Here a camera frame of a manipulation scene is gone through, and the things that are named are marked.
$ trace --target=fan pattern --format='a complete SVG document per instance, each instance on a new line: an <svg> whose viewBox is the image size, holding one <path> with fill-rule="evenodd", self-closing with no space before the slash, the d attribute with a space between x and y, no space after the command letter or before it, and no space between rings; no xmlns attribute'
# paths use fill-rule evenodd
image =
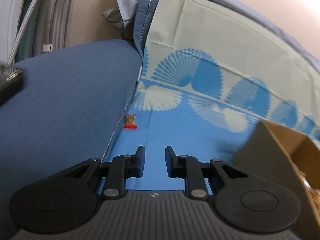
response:
<svg viewBox="0 0 320 240"><path fill-rule="evenodd" d="M271 106L271 93L258 78L242 78L228 92L225 103L220 100L223 78L220 66L206 52L198 49L180 49L164 58L156 68L150 68L148 48L144 51L141 76L151 72L152 85L140 80L132 105L143 111L167 111L177 108L188 91L188 105L202 119L214 126L234 133L245 132L250 123L267 118ZM191 87L195 93L185 89ZM320 141L320 130L312 116L303 116L298 123L298 108L292 100L280 102L269 119L295 128Z"/></svg>

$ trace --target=beige wall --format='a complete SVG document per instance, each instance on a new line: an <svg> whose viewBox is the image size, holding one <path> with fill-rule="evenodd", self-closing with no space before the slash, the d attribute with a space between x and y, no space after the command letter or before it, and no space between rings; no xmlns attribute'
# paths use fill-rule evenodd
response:
<svg viewBox="0 0 320 240"><path fill-rule="evenodd" d="M297 39L320 58L320 0L239 0ZM116 8L116 0L75 0L69 45L119 37L102 12Z"/></svg>

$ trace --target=white fabric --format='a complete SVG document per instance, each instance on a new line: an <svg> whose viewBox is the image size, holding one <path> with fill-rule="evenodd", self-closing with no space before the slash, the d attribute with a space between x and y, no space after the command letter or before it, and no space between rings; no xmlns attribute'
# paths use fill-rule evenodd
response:
<svg viewBox="0 0 320 240"><path fill-rule="evenodd" d="M312 131L318 129L320 74L286 42L239 13L207 0L159 0L146 48L148 71L144 78L147 80L238 106L257 118L303 132L308 130L309 122L316 124L310 124ZM181 63L177 64L172 53L177 51L192 55L190 60L195 55L199 59L205 55L206 61L216 62L223 79L221 95L212 97L196 91L191 83L174 85L172 78L199 79L195 77L195 69L189 68L186 73L184 68L176 74ZM258 98L255 91L258 89L267 92L267 102ZM260 107L257 100L261 100L261 105L266 104L266 114L246 108L242 102L248 98L255 100L257 107Z"/></svg>
<svg viewBox="0 0 320 240"><path fill-rule="evenodd" d="M125 27L133 20L138 1L117 0ZM210 1L263 25L286 41L320 71L320 0Z"/></svg>
<svg viewBox="0 0 320 240"><path fill-rule="evenodd" d="M24 0L0 0L0 61L8 63Z"/></svg>

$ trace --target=ribbed plastic surface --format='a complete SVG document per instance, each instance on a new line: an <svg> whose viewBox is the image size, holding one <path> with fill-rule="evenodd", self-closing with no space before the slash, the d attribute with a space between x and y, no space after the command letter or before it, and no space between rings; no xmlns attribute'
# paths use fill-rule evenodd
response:
<svg viewBox="0 0 320 240"><path fill-rule="evenodd" d="M20 230L12 240L298 240L290 231L257 236L239 232L212 212L207 202L183 191L128 191L105 201L83 226L57 235Z"/></svg>

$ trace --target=metal rivet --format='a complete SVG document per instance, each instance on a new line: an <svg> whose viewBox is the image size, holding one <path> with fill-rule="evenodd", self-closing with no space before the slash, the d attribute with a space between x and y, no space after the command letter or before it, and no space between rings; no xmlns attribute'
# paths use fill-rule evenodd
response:
<svg viewBox="0 0 320 240"><path fill-rule="evenodd" d="M119 195L119 190L115 189L115 188L108 188L105 191L103 191L104 195L106 195L107 197L116 197Z"/></svg>
<svg viewBox="0 0 320 240"><path fill-rule="evenodd" d="M194 189L193 191L191 191L191 195L193 195L194 197L205 197L207 193L202 189Z"/></svg>

